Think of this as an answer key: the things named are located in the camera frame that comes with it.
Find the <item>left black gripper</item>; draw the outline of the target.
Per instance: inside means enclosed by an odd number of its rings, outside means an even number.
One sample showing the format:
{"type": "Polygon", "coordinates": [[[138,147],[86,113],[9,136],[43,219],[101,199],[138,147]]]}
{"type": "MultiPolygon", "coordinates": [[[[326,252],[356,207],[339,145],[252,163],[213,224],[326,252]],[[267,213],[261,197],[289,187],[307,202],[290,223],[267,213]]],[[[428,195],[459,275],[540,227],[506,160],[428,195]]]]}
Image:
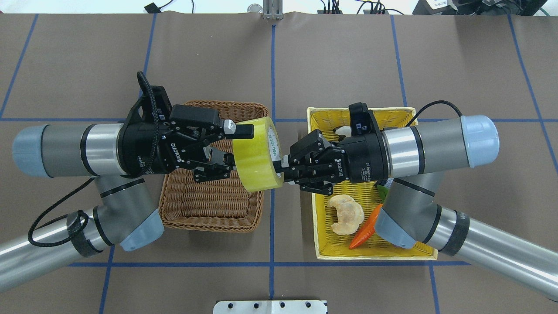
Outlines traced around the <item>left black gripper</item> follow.
{"type": "Polygon", "coordinates": [[[194,171],[194,181],[217,181],[231,177],[232,153],[212,151],[222,139],[253,139],[254,125],[222,120],[217,110],[173,106],[170,122],[124,123],[118,136],[118,157],[128,177],[169,174],[178,168],[194,171]]]}

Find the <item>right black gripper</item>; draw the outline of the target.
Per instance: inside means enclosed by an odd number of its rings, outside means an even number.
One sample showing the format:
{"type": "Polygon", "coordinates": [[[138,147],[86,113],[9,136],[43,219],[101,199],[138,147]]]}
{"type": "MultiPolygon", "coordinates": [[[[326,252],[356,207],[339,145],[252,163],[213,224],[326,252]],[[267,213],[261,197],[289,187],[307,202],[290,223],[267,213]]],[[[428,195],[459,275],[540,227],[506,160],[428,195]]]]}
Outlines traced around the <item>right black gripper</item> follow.
{"type": "Polygon", "coordinates": [[[290,155],[274,161],[285,184],[298,184],[301,191],[332,195],[333,186],[389,177],[388,153],[381,133],[367,133],[329,142],[320,130],[311,131],[291,145],[290,155]]]}

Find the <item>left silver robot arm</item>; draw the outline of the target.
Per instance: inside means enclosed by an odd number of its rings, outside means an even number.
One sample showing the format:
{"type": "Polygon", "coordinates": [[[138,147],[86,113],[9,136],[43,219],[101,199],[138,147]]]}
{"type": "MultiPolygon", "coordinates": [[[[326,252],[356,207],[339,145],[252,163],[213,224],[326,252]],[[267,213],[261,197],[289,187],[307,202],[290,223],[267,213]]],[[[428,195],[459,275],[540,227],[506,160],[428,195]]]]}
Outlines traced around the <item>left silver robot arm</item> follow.
{"type": "Polygon", "coordinates": [[[253,135],[253,126],[220,119],[214,109],[183,105],[137,104],[123,123],[23,129],[12,145],[23,173],[87,180],[1,245],[1,291],[116,245],[131,252],[156,241],[165,227],[143,176],[190,166],[205,179],[224,179],[232,155],[210,144],[253,135]]]}

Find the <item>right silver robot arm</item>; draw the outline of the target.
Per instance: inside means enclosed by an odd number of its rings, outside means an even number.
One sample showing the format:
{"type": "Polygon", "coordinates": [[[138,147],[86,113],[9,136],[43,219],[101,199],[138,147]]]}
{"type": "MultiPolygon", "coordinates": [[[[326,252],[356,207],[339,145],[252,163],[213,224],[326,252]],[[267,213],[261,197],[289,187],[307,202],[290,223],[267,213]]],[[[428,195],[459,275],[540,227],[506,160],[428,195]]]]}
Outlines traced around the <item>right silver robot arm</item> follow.
{"type": "MultiPolygon", "coordinates": [[[[542,126],[497,119],[496,161],[446,173],[436,201],[526,240],[557,250],[557,111],[542,126]]],[[[280,266],[264,280],[264,299],[326,300],[331,313],[555,314],[557,304],[492,272],[457,266],[280,266]]]]}

